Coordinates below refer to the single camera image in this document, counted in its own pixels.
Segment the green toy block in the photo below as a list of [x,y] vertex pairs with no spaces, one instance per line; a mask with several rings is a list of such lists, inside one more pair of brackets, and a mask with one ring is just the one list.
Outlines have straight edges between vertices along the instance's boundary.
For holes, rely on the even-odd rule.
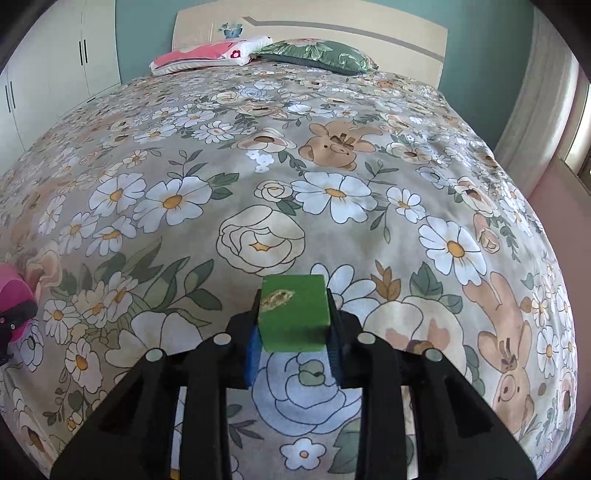
[[263,280],[257,325],[270,353],[317,352],[331,323],[323,275],[273,275]]

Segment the white curtain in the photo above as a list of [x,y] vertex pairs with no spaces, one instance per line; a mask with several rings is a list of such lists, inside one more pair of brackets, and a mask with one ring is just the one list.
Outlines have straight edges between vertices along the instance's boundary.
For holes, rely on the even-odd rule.
[[550,20],[534,10],[522,86],[495,147],[497,161],[524,196],[538,185],[556,153],[579,76],[575,55]]

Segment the cream bed headboard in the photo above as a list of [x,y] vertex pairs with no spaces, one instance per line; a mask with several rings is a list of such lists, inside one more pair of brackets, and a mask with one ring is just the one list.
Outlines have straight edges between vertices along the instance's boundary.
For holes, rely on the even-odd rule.
[[416,15],[369,1],[213,1],[177,13],[171,48],[270,36],[315,38],[355,47],[382,71],[440,84],[448,30]]

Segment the pink cup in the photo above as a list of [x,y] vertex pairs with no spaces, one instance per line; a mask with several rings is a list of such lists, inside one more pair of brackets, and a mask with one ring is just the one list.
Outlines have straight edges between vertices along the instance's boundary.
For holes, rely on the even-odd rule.
[[34,300],[36,302],[29,285],[14,266],[6,263],[1,264],[0,281],[1,313],[26,300]]

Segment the white pink pillow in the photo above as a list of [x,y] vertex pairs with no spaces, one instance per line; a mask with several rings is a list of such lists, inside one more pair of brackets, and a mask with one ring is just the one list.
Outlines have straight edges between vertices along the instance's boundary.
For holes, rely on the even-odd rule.
[[272,42],[273,38],[263,35],[185,47],[157,57],[149,68],[153,76],[163,76],[206,67],[245,66]]

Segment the green floral pillow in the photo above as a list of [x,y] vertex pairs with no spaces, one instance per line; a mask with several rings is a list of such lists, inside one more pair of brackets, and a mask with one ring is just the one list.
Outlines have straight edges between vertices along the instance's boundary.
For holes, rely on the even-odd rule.
[[315,38],[281,40],[256,53],[270,61],[325,69],[345,76],[355,76],[379,70],[378,64],[366,53],[341,42]]

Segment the white wardrobe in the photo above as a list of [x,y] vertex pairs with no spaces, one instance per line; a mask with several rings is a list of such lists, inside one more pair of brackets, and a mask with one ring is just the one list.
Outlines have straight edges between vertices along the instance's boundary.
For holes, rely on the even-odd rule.
[[120,83],[115,2],[55,2],[1,71],[1,171],[63,115]]

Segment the window with dark frame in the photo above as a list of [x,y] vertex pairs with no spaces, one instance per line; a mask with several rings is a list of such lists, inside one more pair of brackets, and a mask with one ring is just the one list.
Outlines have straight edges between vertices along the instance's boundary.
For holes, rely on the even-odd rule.
[[590,149],[590,81],[582,71],[561,141],[559,159],[580,175]]

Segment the floral bedspread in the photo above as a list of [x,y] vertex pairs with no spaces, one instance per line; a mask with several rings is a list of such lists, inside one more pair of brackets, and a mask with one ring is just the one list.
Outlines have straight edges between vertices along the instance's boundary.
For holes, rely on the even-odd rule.
[[1,414],[42,474],[143,354],[220,332],[273,274],[322,276],[363,328],[441,350],[538,474],[573,432],[574,320],[544,227],[418,81],[271,62],[134,80],[2,169],[1,259],[39,308]]

